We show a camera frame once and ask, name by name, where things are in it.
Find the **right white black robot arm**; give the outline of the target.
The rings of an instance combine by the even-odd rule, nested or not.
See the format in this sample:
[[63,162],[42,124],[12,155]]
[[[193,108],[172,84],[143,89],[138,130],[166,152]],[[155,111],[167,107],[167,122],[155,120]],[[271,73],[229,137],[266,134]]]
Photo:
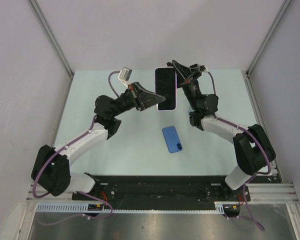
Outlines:
[[225,177],[225,185],[220,188],[221,196],[232,201],[238,196],[239,188],[256,175],[271,173],[271,162],[276,159],[276,152],[261,125],[240,125],[216,114],[219,103],[217,94],[203,94],[198,82],[203,73],[210,73],[207,67],[199,64],[185,66],[176,60],[168,62],[167,66],[175,71],[177,87],[183,90],[189,102],[190,125],[213,133],[234,146],[237,165]]

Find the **phone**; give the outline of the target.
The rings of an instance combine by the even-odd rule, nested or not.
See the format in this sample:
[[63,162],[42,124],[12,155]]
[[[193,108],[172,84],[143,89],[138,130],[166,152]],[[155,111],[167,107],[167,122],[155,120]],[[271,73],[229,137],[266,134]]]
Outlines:
[[173,111],[177,107],[177,76],[173,67],[155,69],[155,93],[165,97],[157,104],[158,111]]
[[164,127],[162,134],[170,154],[178,153],[183,150],[178,132],[174,126]]

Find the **light blue phone case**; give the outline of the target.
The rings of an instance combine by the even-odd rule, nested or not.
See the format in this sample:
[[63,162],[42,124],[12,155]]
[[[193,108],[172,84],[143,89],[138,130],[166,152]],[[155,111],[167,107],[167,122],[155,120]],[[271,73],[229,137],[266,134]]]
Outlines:
[[193,108],[192,107],[190,107],[189,109],[188,109],[188,113],[191,113],[191,112],[193,112],[194,110],[193,110]]

